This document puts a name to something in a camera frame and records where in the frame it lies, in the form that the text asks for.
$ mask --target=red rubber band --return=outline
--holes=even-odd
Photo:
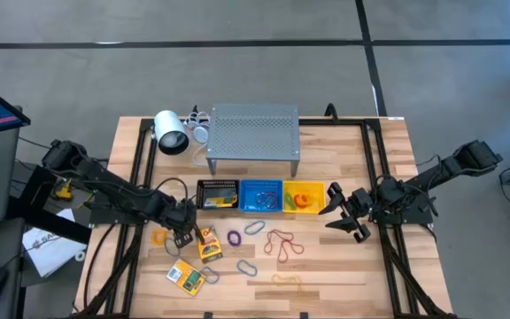
[[[301,244],[295,244],[292,242],[294,240],[294,234],[290,232],[280,231],[280,230],[271,230],[267,233],[267,243],[263,247],[263,251],[266,254],[270,254],[273,251],[273,234],[275,234],[278,238],[280,238],[281,241],[281,247],[279,248],[279,254],[276,257],[276,259],[280,263],[285,263],[289,260],[289,254],[287,253],[287,250],[284,246],[286,244],[290,245],[290,250],[292,250],[295,254],[301,254],[305,251],[305,248]]]

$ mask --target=purple rubber band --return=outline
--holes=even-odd
[[[236,235],[237,236],[237,241],[233,241],[231,240],[231,236],[232,235]],[[239,235],[239,233],[235,230],[231,230],[229,233],[228,233],[228,243],[230,245],[232,245],[233,247],[238,247],[240,244],[241,244],[241,235]]]

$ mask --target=blue basket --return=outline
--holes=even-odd
[[[281,180],[242,180],[239,209],[252,212],[282,211]]]

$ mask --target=black floor stripe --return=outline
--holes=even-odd
[[[500,46],[510,45],[510,39],[480,40],[373,40],[373,46]]]
[[[0,43],[0,49],[162,49],[162,48],[250,48],[250,47],[341,47],[363,45],[352,39],[156,41],[107,43]]]
[[[510,39],[485,40],[364,40],[355,39],[252,39],[216,41],[151,41],[107,43],[0,43],[0,49],[177,49],[256,47],[344,47],[344,46],[509,46]]]
[[[377,70],[377,62],[375,61],[375,53],[371,46],[371,35],[369,34],[369,25],[367,24],[367,15],[365,14],[365,6],[363,0],[355,0],[357,7],[359,26],[361,27],[361,35],[363,36],[363,45],[365,56],[367,58],[367,68],[369,69],[369,79],[375,88],[375,104],[378,116],[387,116],[387,108],[385,107],[385,99],[383,98],[383,89],[381,88],[381,79],[379,79],[379,71]]]

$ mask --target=green object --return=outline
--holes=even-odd
[[[200,279],[202,275],[197,271],[193,270],[186,282],[184,283],[184,288],[188,291],[191,291],[198,284],[198,279]]]
[[[291,210],[296,210],[297,209],[297,206],[294,205],[294,199],[292,198],[292,195],[290,195],[290,193],[287,193],[284,196],[284,202],[287,203],[288,206],[290,206]]]

